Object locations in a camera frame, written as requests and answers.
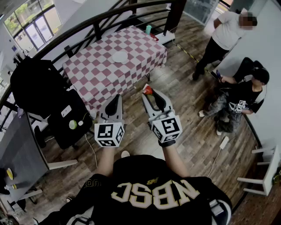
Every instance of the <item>checkered tablecloth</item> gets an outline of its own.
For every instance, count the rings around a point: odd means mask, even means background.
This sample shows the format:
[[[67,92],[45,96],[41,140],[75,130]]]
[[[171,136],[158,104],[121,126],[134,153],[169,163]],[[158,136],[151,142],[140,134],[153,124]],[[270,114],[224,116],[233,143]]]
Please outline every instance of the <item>checkered tablecloth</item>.
[[[117,51],[128,53],[124,62],[114,62]],[[72,56],[63,68],[78,94],[88,105],[99,109],[115,94],[121,94],[156,66],[164,64],[167,49],[131,26],[93,43]]]

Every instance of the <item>red object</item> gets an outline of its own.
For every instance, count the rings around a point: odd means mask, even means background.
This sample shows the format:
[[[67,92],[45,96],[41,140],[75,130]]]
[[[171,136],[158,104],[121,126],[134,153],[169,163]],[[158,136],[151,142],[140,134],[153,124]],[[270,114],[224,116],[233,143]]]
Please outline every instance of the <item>red object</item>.
[[[152,37],[156,41],[159,41],[159,39],[156,36],[154,36],[152,33],[150,33],[150,37]]]
[[[152,88],[149,85],[145,88],[144,94],[152,94]]]

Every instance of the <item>white plate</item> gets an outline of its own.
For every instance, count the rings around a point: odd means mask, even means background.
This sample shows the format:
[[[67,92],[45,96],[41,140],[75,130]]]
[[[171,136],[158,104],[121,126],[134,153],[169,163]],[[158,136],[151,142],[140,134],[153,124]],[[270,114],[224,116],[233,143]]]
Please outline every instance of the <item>white plate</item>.
[[[128,58],[128,54],[124,51],[117,51],[113,54],[112,60],[114,62],[124,62]]]

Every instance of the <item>window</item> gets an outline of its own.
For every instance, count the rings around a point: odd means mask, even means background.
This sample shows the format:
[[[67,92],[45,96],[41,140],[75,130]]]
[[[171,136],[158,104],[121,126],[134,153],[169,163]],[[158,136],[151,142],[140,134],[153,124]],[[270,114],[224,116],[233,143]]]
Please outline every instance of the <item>window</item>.
[[[28,38],[25,31],[21,31],[16,37],[15,41],[18,43],[19,47],[23,50],[30,51],[33,48],[33,44],[31,43],[30,39]]]
[[[12,36],[22,28],[14,13],[12,13],[4,23]]]
[[[54,1],[53,0],[39,0],[39,3],[41,5],[42,10],[45,10],[48,7],[50,7],[51,5],[53,5]]]
[[[61,20],[54,0],[27,0],[4,24],[21,49],[38,51],[60,29]]]
[[[15,13],[21,25],[24,26],[28,21],[30,21],[41,11],[41,7],[37,0],[28,0],[19,8],[17,8]]]
[[[51,30],[53,31],[53,33],[56,33],[59,29],[59,26],[61,25],[61,20],[58,17],[56,8],[50,9],[44,15],[45,15],[45,18],[46,18]]]

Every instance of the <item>black cap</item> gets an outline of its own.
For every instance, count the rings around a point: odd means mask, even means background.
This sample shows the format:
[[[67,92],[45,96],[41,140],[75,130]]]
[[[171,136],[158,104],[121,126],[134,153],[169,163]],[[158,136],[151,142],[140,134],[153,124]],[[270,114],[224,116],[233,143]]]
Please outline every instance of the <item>black cap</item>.
[[[265,68],[256,68],[252,73],[253,77],[260,82],[267,84],[269,81],[269,73]]]

